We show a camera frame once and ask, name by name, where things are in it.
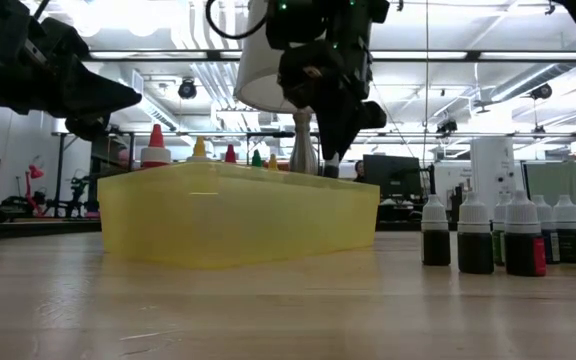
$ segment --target yellow plastic bin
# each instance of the yellow plastic bin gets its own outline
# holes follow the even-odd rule
[[[379,188],[225,163],[99,180],[104,247],[219,268],[371,246]]]

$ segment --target table surface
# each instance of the table surface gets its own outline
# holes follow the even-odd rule
[[[576,360],[576,266],[548,271],[423,267],[416,233],[212,271],[123,262],[99,234],[2,240],[0,360]]]

